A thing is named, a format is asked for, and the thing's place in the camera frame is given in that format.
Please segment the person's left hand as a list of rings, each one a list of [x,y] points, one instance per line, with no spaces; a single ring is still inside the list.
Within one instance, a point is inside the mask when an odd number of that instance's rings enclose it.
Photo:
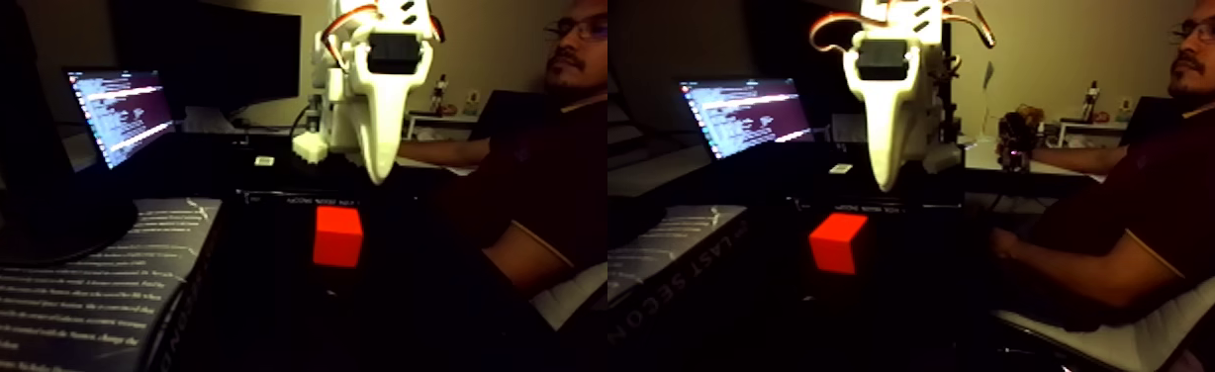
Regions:
[[[1013,259],[1018,247],[1021,247],[1021,237],[1004,229],[991,229],[987,236],[987,243],[995,257]]]

